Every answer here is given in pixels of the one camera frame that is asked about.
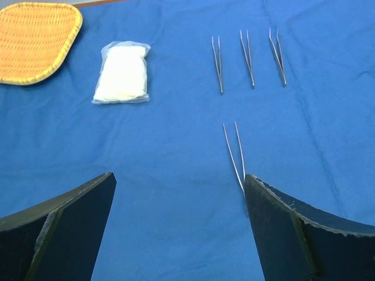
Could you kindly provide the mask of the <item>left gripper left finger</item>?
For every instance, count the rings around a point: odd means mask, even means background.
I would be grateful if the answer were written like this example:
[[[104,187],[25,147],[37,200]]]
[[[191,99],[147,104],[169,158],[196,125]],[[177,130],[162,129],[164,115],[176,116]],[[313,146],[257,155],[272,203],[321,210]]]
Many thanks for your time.
[[[116,187],[104,173],[1,218],[1,280],[90,280]]]

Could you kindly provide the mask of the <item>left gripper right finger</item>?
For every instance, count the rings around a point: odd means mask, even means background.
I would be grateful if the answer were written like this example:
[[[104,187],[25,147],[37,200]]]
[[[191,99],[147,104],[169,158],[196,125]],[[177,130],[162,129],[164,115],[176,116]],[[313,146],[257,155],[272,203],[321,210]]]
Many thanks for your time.
[[[265,280],[374,280],[374,226],[317,209],[250,174],[243,187]]]

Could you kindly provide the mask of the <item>blue surgical drape cloth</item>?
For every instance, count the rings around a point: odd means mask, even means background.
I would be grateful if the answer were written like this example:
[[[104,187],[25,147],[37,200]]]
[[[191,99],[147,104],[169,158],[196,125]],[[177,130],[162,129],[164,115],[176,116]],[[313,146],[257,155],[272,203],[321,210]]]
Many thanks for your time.
[[[241,167],[374,224],[373,1],[121,1],[81,13],[53,76],[1,86],[2,216],[113,172],[93,280],[262,280]],[[91,102],[113,41],[151,46],[148,102]]]

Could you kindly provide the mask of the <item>white gauze pad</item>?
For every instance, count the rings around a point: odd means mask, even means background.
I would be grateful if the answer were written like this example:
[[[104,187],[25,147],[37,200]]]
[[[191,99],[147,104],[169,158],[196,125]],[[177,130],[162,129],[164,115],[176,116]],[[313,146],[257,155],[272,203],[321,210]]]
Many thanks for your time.
[[[149,101],[146,57],[151,46],[113,41],[101,50],[100,75],[92,103],[143,103]]]

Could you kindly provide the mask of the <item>orange square woven mat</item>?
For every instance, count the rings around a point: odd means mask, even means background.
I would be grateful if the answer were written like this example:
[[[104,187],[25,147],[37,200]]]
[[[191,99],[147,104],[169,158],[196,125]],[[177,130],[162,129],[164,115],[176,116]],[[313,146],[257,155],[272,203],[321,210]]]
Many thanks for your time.
[[[1,9],[1,83],[31,85],[50,77],[82,24],[70,4],[20,2]]]

